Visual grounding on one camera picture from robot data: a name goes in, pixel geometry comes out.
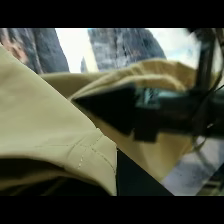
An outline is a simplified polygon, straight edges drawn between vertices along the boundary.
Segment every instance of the black pointed object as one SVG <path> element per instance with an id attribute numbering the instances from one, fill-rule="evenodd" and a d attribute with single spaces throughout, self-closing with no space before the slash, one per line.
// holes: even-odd
<path id="1" fill-rule="evenodd" d="M 135 85 L 103 90 L 72 100 L 120 132 L 130 135 L 135 118 Z"/>

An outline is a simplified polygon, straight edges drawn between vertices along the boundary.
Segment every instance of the tan cloth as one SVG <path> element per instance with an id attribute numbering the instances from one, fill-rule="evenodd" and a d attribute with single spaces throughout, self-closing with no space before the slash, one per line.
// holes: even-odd
<path id="1" fill-rule="evenodd" d="M 58 167 L 21 173 L 20 178 L 0 173 L 0 190 L 69 176 L 116 195 L 116 146 L 158 181 L 192 149 L 189 137 L 163 133 L 156 144 L 133 142 L 85 111 L 91 121 L 66 100 L 129 81 L 185 91 L 194 84 L 195 70 L 181 63 L 148 60 L 104 73 L 41 78 L 0 46 L 0 68 L 0 159 L 28 158 Z"/>

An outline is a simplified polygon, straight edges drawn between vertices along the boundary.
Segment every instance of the black device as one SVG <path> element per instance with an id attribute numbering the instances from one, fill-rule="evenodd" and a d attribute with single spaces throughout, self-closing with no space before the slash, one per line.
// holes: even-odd
<path id="1" fill-rule="evenodd" d="M 159 132 L 224 138 L 224 91 L 217 89 L 223 64 L 210 88 L 216 41 L 224 56 L 223 29 L 187 29 L 201 42 L 197 78 L 192 89 L 175 92 L 129 83 L 80 97 L 75 102 L 123 134 L 134 132 L 134 138 L 139 141 L 155 142 Z"/>

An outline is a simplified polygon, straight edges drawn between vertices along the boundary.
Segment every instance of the beige jacket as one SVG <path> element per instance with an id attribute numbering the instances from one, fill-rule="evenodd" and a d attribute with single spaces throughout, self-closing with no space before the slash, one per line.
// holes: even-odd
<path id="1" fill-rule="evenodd" d="M 189 137 L 160 134 L 156 144 L 133 142 L 85 111 L 89 119 L 70 100 L 129 81 L 185 91 L 194 79 L 193 69 L 166 60 L 104 73 L 38 76 L 0 46 L 0 159 L 6 161 L 0 163 L 0 190 L 65 176 L 116 195 L 117 146 L 161 181 L 191 151 Z M 36 162 L 13 170 L 8 159 Z M 48 165 L 39 166 L 43 161 Z"/>

